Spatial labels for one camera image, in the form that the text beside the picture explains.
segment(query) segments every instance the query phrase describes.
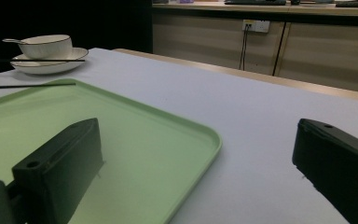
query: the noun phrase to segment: spoon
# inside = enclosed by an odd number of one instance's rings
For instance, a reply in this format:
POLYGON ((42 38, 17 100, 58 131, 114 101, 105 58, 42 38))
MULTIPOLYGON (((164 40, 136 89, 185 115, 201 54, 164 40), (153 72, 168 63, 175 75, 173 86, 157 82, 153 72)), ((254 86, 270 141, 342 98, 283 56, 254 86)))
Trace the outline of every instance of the spoon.
POLYGON ((18 39, 11 39, 11 38, 5 38, 2 40, 3 42, 8 42, 8 43, 16 43, 16 44, 28 44, 24 41, 18 40, 18 39))

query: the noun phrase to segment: white table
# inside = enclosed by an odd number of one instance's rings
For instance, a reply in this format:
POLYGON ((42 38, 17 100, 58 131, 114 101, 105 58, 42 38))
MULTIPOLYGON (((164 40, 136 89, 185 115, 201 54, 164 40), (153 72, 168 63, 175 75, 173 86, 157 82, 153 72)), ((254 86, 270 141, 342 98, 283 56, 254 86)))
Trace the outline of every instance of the white table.
MULTIPOLYGON (((220 154, 172 223, 347 223, 291 159, 301 118, 326 122, 358 137, 358 92, 106 49, 91 49, 84 64, 57 76, 1 73, 0 85, 68 77, 220 133, 220 154)), ((19 89, 0 90, 0 96, 13 91, 19 89)))

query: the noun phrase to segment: chopstick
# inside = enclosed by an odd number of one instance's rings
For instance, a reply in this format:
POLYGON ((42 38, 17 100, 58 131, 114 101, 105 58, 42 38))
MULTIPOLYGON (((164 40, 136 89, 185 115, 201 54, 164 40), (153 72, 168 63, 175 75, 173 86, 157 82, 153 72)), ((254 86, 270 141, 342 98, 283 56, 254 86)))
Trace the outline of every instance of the chopstick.
POLYGON ((0 89, 27 88, 27 87, 75 86, 75 85, 76 85, 76 83, 56 83, 56 84, 41 84, 41 85, 8 85, 8 86, 0 86, 0 89))
POLYGON ((0 63, 10 62, 85 62, 84 59, 0 59, 0 63))

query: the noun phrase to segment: black partition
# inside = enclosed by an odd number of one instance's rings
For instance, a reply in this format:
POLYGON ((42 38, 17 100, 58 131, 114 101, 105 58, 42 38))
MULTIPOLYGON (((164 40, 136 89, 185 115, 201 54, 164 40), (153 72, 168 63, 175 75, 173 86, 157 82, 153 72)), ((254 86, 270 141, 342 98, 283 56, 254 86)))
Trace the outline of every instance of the black partition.
MULTIPOLYGON (((74 47, 152 52, 151 1, 0 1, 0 59, 21 54, 3 38, 70 35, 74 47)), ((0 63, 0 72, 11 70, 0 63)))

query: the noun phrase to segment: electrical socket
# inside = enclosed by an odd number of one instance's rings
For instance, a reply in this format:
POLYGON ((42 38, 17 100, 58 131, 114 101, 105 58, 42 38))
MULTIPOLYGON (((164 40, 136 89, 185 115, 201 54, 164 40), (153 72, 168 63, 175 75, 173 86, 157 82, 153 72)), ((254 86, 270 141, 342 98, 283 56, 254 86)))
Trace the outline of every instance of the electrical socket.
POLYGON ((248 31, 268 33, 269 32, 269 21, 254 21, 254 20, 243 20, 242 30, 249 26, 248 31))

